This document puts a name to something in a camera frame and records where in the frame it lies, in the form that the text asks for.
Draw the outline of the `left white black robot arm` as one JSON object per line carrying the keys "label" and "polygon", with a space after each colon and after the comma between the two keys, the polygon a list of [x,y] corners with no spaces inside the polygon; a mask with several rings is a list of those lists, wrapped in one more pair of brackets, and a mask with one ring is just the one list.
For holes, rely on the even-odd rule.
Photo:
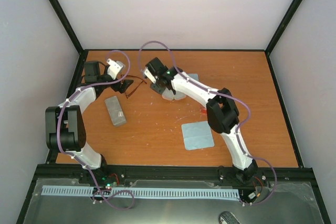
{"label": "left white black robot arm", "polygon": [[103,155],[94,151],[87,142],[82,114],[95,102],[105,89],[123,94],[133,83],[132,79],[118,78],[124,64],[108,60],[84,63],[84,75],[75,92],[58,106],[45,111],[46,144],[52,151],[66,154],[75,159],[83,169],[91,170],[91,178],[97,183],[108,180],[109,170]]}

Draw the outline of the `pink glasses case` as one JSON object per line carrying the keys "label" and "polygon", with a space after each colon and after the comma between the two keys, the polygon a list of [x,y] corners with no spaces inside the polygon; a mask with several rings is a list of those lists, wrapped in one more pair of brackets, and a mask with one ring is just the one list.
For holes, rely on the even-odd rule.
{"label": "pink glasses case", "polygon": [[162,93],[162,98],[168,101],[173,101],[173,100],[182,100],[186,98],[186,95],[182,92],[176,91],[173,93],[172,90],[165,89]]}

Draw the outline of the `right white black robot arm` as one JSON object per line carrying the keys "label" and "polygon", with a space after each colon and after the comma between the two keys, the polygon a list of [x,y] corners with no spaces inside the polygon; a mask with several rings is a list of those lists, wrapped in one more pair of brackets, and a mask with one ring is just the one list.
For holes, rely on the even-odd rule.
{"label": "right white black robot arm", "polygon": [[168,68],[159,58],[145,65],[144,75],[153,84],[167,88],[173,94],[178,92],[197,101],[206,109],[210,128],[221,135],[232,157],[235,177],[246,184],[257,172],[258,166],[252,158],[239,128],[239,110],[237,99],[228,89],[213,89],[191,78],[180,68]]}

